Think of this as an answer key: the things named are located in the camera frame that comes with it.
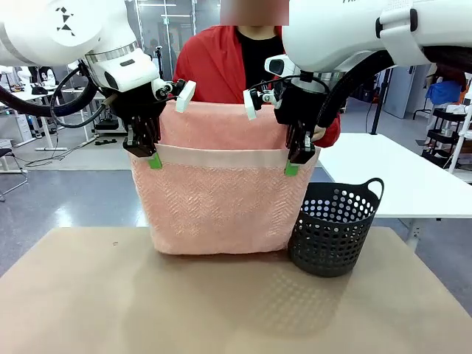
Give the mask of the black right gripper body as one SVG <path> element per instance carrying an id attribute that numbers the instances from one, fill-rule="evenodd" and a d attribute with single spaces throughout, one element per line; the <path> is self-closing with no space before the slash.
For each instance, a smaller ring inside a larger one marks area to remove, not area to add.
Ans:
<path id="1" fill-rule="evenodd" d="M 276 120 L 281 125 L 298 122 L 315 125 L 326 97 L 325 93 L 309 92 L 289 83 L 282 93 L 279 108 L 274 109 Z"/>

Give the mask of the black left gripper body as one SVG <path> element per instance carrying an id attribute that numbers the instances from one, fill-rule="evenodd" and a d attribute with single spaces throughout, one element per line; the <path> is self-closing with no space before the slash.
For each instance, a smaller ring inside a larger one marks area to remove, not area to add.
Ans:
<path id="1" fill-rule="evenodd" d="M 158 101 L 151 83 L 117 92 L 117 97 L 110 104 L 113 113 L 123 122 L 130 122 L 133 117 L 156 118 L 163 112 L 166 102 Z"/>

